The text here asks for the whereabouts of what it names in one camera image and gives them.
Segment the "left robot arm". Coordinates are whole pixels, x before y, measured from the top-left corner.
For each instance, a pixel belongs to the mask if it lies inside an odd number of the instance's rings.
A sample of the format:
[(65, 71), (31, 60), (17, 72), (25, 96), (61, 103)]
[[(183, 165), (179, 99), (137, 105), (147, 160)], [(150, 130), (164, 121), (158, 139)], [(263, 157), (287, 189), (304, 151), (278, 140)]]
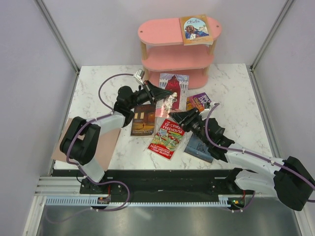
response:
[(84, 176), (91, 181), (91, 188), (96, 193), (104, 193), (108, 181), (104, 179), (105, 171), (96, 159), (99, 137), (112, 130), (127, 126), (134, 117), (134, 109), (146, 102), (156, 102), (172, 95), (173, 92), (154, 86), (144, 81), (139, 90), (132, 91), (129, 86), (118, 90), (113, 112), (90, 121), (81, 117), (73, 118), (60, 144), (60, 151), (66, 155), (66, 161), (73, 159)]

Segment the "red 13-Storey Treehouse book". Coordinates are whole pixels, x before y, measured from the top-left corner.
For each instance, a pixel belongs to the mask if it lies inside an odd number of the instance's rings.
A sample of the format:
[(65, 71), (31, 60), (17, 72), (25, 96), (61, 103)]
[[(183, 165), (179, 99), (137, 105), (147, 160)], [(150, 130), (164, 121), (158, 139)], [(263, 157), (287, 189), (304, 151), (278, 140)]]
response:
[(170, 160), (179, 146), (185, 131), (179, 124), (165, 119), (148, 146), (148, 150)]

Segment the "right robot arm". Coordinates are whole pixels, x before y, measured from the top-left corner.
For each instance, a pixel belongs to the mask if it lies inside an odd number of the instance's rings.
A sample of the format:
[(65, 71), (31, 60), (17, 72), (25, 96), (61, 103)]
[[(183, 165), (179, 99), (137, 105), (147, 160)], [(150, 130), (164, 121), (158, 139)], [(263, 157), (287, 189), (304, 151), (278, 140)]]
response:
[(226, 163), (237, 165), (225, 181), (230, 193), (252, 190), (277, 197), (281, 203), (301, 211), (315, 190), (315, 180), (302, 162), (292, 156), (287, 159), (259, 154), (225, 137), (211, 110), (197, 108), (185, 112), (171, 112), (171, 118), (186, 132), (201, 140), (210, 155)]

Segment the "brown Edward Tulane book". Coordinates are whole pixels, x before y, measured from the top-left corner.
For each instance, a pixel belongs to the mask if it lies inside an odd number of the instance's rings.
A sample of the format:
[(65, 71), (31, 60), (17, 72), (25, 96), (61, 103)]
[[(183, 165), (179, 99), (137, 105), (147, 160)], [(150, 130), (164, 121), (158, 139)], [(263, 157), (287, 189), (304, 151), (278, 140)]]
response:
[(131, 125), (131, 136), (152, 137), (155, 133), (154, 104), (139, 105), (134, 108), (134, 118)]

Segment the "pink Hamlet book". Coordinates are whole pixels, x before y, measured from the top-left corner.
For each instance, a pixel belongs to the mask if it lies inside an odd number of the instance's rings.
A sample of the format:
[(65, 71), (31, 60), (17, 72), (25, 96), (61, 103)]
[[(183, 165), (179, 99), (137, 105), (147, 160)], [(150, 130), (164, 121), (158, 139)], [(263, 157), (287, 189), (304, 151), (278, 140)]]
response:
[(158, 86), (172, 94), (156, 104), (156, 117), (169, 118), (170, 112), (186, 110), (189, 75), (161, 73)]

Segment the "blue Nineteen Eighty-Four book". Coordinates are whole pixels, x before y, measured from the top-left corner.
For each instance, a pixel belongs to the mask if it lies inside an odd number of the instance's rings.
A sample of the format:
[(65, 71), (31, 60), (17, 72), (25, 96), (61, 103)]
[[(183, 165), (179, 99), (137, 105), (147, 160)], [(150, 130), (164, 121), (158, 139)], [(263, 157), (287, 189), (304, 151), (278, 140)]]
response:
[(208, 163), (214, 160), (207, 146), (194, 134), (190, 137), (184, 152)]

